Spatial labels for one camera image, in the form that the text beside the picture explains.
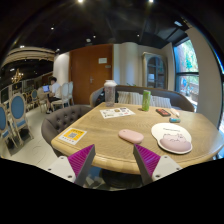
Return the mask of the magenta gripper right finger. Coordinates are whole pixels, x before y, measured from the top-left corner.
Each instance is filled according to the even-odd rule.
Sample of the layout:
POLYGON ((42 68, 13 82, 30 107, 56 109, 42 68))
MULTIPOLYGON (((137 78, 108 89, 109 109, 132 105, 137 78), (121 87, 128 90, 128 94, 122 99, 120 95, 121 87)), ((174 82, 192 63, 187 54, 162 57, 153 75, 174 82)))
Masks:
POLYGON ((144 185, 181 170, 168 155, 159 156, 143 146, 135 144, 133 154, 144 185))

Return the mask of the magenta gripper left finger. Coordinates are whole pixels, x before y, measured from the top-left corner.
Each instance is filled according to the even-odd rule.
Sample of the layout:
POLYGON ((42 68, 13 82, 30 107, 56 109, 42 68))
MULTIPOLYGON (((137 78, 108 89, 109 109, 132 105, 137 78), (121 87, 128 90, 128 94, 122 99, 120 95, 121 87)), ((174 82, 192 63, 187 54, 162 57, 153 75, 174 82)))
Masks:
POLYGON ((47 171, 76 185, 83 186, 94 157, 95 145, 90 145, 68 157, 58 157, 47 168, 47 171))

